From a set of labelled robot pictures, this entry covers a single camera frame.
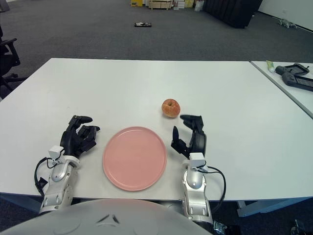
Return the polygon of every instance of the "white wall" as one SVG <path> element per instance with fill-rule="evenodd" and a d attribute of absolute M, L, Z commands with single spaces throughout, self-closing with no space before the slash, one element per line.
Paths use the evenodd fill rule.
<path fill-rule="evenodd" d="M 259 11 L 313 30 L 313 0 L 263 0 Z"/>

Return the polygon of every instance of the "pink plate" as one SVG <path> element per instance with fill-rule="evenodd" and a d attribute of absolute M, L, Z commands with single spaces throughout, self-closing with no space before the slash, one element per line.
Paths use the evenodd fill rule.
<path fill-rule="evenodd" d="M 103 154 L 108 179 L 127 191 L 153 185 L 166 166 L 166 148 L 161 138 L 144 127 L 129 127 L 116 133 Z"/>

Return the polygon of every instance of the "black cabinet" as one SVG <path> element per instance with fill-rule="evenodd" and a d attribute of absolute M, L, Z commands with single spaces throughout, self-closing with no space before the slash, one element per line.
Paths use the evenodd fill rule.
<path fill-rule="evenodd" d="M 244 28 L 248 26 L 261 2 L 262 0 L 206 0 L 203 9 L 233 27 Z"/>

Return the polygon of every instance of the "black device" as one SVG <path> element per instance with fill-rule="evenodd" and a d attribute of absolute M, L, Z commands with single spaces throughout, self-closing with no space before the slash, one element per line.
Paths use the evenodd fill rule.
<path fill-rule="evenodd" d="M 283 75 L 286 72 L 290 72 L 293 75 L 302 76 L 310 72 L 308 68 L 309 66 L 304 67 L 302 64 L 294 63 L 293 65 L 288 66 L 277 66 L 275 71 L 279 75 Z"/>
<path fill-rule="evenodd" d="M 176 126 L 173 128 L 173 140 L 171 146 L 188 159 L 190 153 L 202 153 L 205 156 L 206 135 L 202 130 L 202 117 L 180 115 L 180 118 L 183 119 L 185 126 L 192 130 L 192 137 L 189 143 L 189 147 L 187 147 L 186 143 L 179 138 L 179 133 Z"/>
<path fill-rule="evenodd" d="M 135 27 L 151 27 L 152 24 L 151 23 L 143 23 L 143 22 L 136 22 L 134 24 Z"/>
<path fill-rule="evenodd" d="M 292 74 L 291 72 L 286 72 L 282 75 L 283 81 L 286 85 L 305 89 L 313 92 L 313 79 L 301 77 Z"/>

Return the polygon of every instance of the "small black object on floor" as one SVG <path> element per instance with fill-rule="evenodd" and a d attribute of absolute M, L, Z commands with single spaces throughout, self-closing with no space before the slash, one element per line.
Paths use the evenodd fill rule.
<path fill-rule="evenodd" d="M 137 22 L 134 24 L 135 27 L 151 27 L 151 23 L 143 23 L 143 22 Z"/>

